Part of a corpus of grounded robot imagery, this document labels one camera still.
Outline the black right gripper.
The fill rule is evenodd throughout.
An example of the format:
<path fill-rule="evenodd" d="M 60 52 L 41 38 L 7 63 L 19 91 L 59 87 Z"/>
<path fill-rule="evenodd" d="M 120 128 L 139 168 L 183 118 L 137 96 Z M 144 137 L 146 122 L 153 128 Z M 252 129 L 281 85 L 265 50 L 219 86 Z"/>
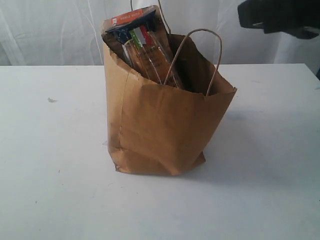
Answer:
<path fill-rule="evenodd" d="M 237 7 L 239 24 L 265 34 L 286 33 L 297 39 L 320 35 L 318 0 L 246 0 Z"/>

